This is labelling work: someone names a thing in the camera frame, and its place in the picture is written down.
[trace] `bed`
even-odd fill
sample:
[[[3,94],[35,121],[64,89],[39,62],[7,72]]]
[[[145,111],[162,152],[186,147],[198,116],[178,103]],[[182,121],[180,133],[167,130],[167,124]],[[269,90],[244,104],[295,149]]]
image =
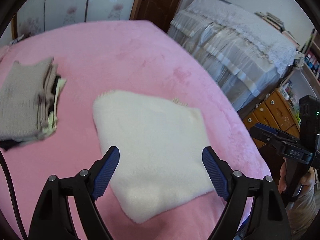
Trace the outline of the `bed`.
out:
[[[54,56],[58,73],[68,80],[59,99],[57,131],[44,141],[4,153],[27,232],[47,178],[52,174],[74,176],[101,158],[92,105],[98,95],[113,89],[179,98],[199,108],[211,146],[221,159],[249,177],[262,179],[270,174],[244,124],[211,76],[152,23],[83,23],[28,38],[3,56],[0,86],[15,60],[32,64],[49,56]],[[2,170],[0,188],[1,210],[20,235]],[[124,214],[110,186],[96,205],[115,240],[207,239],[225,202],[213,191],[142,224]],[[250,207],[248,200],[244,218]],[[70,208],[78,237],[86,239],[72,199]]]
[[[194,0],[174,17],[168,35],[207,70],[236,111],[263,99],[297,53],[271,25],[222,0]]]

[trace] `folded gray sweater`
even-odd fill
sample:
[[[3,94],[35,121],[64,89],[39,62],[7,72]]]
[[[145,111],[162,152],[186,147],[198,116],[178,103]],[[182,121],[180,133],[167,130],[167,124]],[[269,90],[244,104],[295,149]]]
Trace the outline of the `folded gray sweater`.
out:
[[[57,66],[48,58],[35,65],[15,62],[0,90],[0,140],[36,136],[48,126],[48,107]]]

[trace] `white fleece cloth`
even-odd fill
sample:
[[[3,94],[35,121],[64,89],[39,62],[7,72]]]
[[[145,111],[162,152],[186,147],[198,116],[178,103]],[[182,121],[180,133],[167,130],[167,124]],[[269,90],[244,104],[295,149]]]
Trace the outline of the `white fleece cloth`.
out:
[[[199,109],[117,90],[97,98],[93,118],[102,155],[120,150],[110,185],[134,222],[214,190],[202,163],[210,143]]]

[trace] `wooden dresser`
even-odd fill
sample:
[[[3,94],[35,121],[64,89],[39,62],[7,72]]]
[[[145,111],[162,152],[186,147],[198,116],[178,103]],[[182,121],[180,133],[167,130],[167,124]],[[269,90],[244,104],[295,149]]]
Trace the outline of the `wooden dresser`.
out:
[[[265,99],[258,108],[243,120],[244,125],[249,130],[257,122],[277,128],[290,133],[299,138],[300,125],[297,118],[292,114],[291,106],[279,90],[273,91],[270,96]],[[257,148],[261,148],[264,143],[254,139]]]

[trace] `brown door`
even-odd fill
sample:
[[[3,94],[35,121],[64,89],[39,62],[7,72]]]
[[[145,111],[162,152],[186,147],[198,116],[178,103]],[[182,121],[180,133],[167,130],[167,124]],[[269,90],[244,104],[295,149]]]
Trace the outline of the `brown door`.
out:
[[[142,0],[137,20],[149,20],[167,32],[180,0]]]

